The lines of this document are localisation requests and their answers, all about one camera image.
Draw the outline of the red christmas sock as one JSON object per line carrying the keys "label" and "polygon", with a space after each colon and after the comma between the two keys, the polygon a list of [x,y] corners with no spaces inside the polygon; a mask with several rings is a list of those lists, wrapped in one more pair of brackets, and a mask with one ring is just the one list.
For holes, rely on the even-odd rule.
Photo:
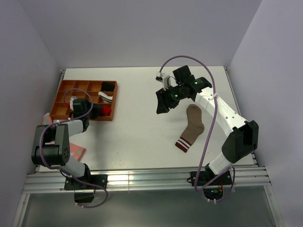
{"label": "red christmas sock", "polygon": [[101,116],[110,116],[112,110],[110,107],[103,105],[100,109]]}

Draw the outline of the brown striped sock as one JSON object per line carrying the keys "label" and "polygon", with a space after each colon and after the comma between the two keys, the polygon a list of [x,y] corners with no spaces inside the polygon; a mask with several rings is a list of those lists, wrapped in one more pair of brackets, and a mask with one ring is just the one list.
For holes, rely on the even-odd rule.
{"label": "brown striped sock", "polygon": [[176,141],[175,146],[187,153],[196,139],[204,132],[204,129],[202,110],[197,105],[189,105],[187,107],[187,127]]}

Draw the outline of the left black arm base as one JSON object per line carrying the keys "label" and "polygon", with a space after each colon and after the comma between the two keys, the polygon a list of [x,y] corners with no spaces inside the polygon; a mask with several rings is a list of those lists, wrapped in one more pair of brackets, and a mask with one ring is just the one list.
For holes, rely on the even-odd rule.
{"label": "left black arm base", "polygon": [[[90,184],[98,185],[103,188],[107,187],[107,177],[108,175],[105,174],[97,174],[91,175]],[[74,180],[73,178],[68,178],[65,180],[64,190],[66,191],[74,191],[74,190],[93,190],[97,189],[95,186],[89,186],[86,184],[81,184]]]}

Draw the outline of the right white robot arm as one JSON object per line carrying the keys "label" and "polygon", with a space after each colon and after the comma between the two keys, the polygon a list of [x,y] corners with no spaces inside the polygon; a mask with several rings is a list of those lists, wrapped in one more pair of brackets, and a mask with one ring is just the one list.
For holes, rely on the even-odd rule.
{"label": "right white robot arm", "polygon": [[214,91],[212,84],[204,77],[195,78],[188,66],[173,71],[176,86],[172,86],[169,75],[158,72],[156,80],[163,87],[156,92],[157,114],[164,114],[176,108],[183,99],[190,98],[213,116],[227,139],[221,153],[208,164],[205,180],[216,184],[221,173],[243,157],[257,149],[259,126],[255,121],[247,121],[238,115]]}

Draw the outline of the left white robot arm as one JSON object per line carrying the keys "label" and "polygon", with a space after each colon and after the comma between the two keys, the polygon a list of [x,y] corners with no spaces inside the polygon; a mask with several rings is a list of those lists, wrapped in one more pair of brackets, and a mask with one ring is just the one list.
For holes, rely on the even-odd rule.
{"label": "left white robot arm", "polygon": [[89,167],[71,155],[70,137],[83,133],[89,126],[89,120],[95,120],[111,110],[100,104],[94,104],[84,98],[71,97],[71,114],[65,121],[36,127],[31,160],[34,165],[59,170],[82,189],[92,184]]}

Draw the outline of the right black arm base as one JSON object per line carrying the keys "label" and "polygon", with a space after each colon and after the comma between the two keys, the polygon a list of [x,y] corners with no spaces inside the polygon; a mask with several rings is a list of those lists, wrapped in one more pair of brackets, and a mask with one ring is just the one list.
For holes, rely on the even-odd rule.
{"label": "right black arm base", "polygon": [[[214,175],[211,171],[206,171],[206,170],[201,171],[197,185],[203,186],[215,177],[216,175]],[[187,179],[187,182],[190,183],[192,186],[194,186],[195,179],[196,179],[196,171],[190,172],[190,177]],[[228,171],[224,173],[222,176],[218,177],[212,183],[210,183],[210,186],[231,185],[231,184],[232,184],[232,176]]]}

